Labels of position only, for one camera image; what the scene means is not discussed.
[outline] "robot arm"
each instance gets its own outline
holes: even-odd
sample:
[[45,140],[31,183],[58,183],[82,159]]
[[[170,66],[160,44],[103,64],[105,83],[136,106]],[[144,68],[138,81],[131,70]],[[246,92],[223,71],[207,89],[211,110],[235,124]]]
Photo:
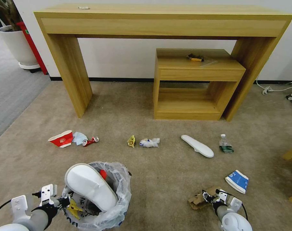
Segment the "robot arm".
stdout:
[[210,196],[203,190],[203,198],[206,202],[211,203],[212,207],[220,220],[220,228],[223,231],[252,231],[252,227],[247,220],[247,214],[245,211],[246,219],[237,213],[241,208],[242,201],[232,196],[225,191],[216,190],[215,196]]
[[41,191],[34,193],[41,198],[40,205],[32,208],[31,196],[21,195],[11,199],[14,220],[12,224],[0,227],[0,231],[43,231],[52,222],[59,210],[70,205],[70,196],[56,198],[57,185],[43,186]]

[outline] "crushed soda can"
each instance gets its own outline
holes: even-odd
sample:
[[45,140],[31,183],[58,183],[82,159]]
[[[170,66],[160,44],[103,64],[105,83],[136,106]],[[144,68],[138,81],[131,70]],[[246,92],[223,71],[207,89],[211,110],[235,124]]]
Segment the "crushed soda can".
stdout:
[[89,144],[92,144],[92,143],[97,143],[99,142],[99,137],[92,137],[91,140],[84,140],[83,141],[83,147],[87,147]]

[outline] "red object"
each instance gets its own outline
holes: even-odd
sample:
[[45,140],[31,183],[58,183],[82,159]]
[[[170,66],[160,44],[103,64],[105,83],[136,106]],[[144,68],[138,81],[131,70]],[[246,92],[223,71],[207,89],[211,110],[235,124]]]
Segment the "red object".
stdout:
[[42,72],[44,74],[48,74],[47,69],[46,69],[46,67],[45,67],[45,65],[43,63],[43,60],[42,60],[42,58],[41,58],[41,56],[40,56],[40,54],[39,54],[39,52],[38,52],[38,50],[36,48],[36,45],[34,44],[32,38],[31,38],[31,36],[30,36],[30,34],[29,34],[24,22],[18,22],[16,25],[18,25],[22,29],[22,31],[23,31],[23,33],[24,33],[24,35],[26,37],[26,40],[27,40],[27,42],[28,42],[28,44],[29,44],[34,56],[36,57],[37,62],[39,64]]
[[100,170],[100,175],[102,176],[102,178],[104,179],[104,180],[106,180],[106,177],[107,177],[107,173],[104,171],[104,170]]
[[87,147],[89,144],[92,144],[92,143],[97,143],[97,142],[99,142],[99,137],[92,137],[92,139],[91,140],[84,140],[83,141],[83,146],[84,147]]
[[49,142],[53,143],[54,145],[64,148],[66,146],[71,145],[73,140],[73,133],[71,130],[67,130],[59,135],[53,136],[48,139]]

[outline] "wooden console table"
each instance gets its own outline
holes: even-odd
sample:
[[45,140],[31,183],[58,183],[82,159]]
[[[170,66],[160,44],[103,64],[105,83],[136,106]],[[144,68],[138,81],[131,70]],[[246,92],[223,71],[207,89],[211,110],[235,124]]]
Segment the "wooden console table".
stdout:
[[262,7],[217,5],[62,4],[34,14],[78,117],[92,89],[77,38],[237,40],[231,56],[246,72],[223,113],[227,121],[292,20]]

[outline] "wooden shelf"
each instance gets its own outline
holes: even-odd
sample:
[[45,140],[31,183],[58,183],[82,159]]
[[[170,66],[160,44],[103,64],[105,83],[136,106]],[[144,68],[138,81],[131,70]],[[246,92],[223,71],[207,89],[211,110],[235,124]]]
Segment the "wooden shelf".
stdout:
[[221,113],[207,89],[160,88],[156,117],[218,120]]
[[[187,59],[190,53],[204,56],[205,62]],[[222,49],[157,49],[155,119],[219,120],[244,72],[245,68]],[[162,88],[162,80],[210,84],[207,89]]]
[[206,89],[161,88],[157,112],[220,113]]

